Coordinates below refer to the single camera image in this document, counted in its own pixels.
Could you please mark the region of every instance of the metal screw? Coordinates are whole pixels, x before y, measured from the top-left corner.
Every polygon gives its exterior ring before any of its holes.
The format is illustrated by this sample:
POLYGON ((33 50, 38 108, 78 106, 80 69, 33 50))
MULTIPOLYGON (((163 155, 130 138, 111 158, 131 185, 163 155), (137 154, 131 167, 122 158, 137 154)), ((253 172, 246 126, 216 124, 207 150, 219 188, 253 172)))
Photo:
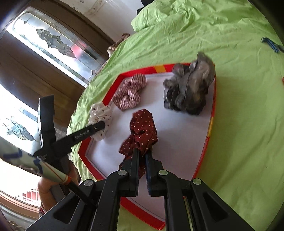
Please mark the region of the metal screw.
POLYGON ((196 185, 200 185, 200 184, 202 183, 202 181, 201 181, 200 179, 198 179, 198 178, 193 179, 192 182, 193 182, 194 184, 196 184, 196 185))
POLYGON ((84 181, 84 185, 85 186, 91 186, 93 184, 93 181, 92 180, 85 180, 84 181))
POLYGON ((160 170, 159 174, 162 175, 162 176, 165 176, 165 175, 168 174, 168 171, 167 170, 160 170))
POLYGON ((119 170, 119 171, 118 171, 118 174, 119 174, 120 176, 125 176, 125 175, 127 174, 127 172, 126 172, 125 170, 119 170))

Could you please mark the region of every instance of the pink striped scrunchie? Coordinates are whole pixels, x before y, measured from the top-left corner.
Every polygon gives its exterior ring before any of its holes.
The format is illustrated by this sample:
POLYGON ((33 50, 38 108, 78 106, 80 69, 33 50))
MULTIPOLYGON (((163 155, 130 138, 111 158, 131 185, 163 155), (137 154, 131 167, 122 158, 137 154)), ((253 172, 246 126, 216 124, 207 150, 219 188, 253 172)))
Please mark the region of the pink striped scrunchie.
POLYGON ((118 92, 113 95, 112 101, 121 111, 134 108, 140 102, 140 92, 145 86, 145 75, 135 74, 124 81, 118 92))

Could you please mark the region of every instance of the yellow stripe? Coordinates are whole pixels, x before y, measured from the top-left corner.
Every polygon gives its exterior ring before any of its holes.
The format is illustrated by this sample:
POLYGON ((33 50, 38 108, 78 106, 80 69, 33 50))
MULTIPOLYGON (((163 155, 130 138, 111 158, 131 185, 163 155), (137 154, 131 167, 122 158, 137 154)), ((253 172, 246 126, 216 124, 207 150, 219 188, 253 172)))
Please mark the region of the yellow stripe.
POLYGON ((154 66, 157 73, 166 72, 164 65, 154 66))
POLYGON ((208 136, 208 137, 211 136, 212 126, 213 126, 213 119, 214 119, 214 117, 211 117, 211 118, 210 118, 209 127, 208 127, 208 132, 207 132, 207 136, 208 136))

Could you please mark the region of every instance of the green bed sheet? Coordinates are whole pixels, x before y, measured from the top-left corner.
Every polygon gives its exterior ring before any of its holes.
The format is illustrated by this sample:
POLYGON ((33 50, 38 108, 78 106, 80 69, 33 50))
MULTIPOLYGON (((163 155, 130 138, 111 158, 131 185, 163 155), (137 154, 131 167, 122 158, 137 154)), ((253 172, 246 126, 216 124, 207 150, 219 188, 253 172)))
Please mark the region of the green bed sheet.
MULTIPOLYGON (((216 65, 216 114, 198 177, 256 231, 284 201, 284 54, 260 42, 280 40, 247 0, 156 0, 132 21, 121 43, 79 99, 68 132, 87 124, 117 76, 158 64, 190 62, 204 51, 216 65)), ((82 179, 93 178, 73 148, 82 179)), ((124 208, 118 231, 150 231, 124 208)))

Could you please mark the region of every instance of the maroon scrunchie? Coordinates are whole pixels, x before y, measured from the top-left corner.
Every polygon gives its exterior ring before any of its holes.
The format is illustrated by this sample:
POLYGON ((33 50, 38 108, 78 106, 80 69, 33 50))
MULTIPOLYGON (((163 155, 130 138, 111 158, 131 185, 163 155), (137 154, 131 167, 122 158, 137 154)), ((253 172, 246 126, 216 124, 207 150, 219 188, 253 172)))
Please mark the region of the maroon scrunchie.
POLYGON ((113 95, 112 101, 121 111, 134 108, 140 102, 140 92, 145 86, 145 75, 135 74, 124 81, 118 92, 113 95))
MULTIPOLYGON (((134 148, 138 148, 141 156, 158 142, 157 130, 152 114, 146 109, 133 113, 130 122, 131 135, 123 142, 119 153, 125 155, 124 160, 132 158, 134 148)), ((145 163, 139 163, 139 179, 145 174, 145 163)))

